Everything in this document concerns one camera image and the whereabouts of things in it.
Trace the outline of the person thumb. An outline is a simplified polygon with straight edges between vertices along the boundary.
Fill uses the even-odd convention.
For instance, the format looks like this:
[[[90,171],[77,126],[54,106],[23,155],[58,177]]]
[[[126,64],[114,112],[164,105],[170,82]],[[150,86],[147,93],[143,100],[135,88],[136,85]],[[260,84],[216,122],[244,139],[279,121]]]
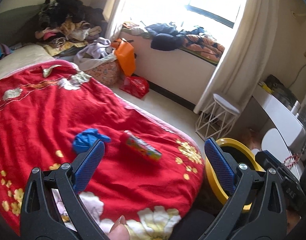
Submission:
[[[126,219],[120,216],[113,224],[108,237],[110,240],[130,240],[130,234],[126,228]]]

